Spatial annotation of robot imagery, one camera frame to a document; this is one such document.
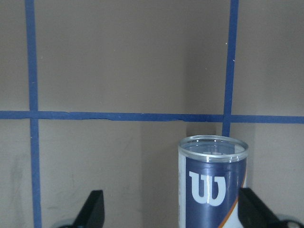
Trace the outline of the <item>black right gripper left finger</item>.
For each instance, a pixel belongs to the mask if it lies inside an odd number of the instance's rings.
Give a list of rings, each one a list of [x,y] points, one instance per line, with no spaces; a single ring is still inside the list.
[[[102,190],[93,190],[89,194],[72,228],[102,228],[105,222],[105,205]]]

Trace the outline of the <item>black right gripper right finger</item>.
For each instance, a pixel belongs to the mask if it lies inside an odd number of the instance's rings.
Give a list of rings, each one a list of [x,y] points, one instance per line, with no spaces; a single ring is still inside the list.
[[[239,189],[237,212],[238,219],[244,228],[285,227],[285,222],[280,221],[250,188]]]

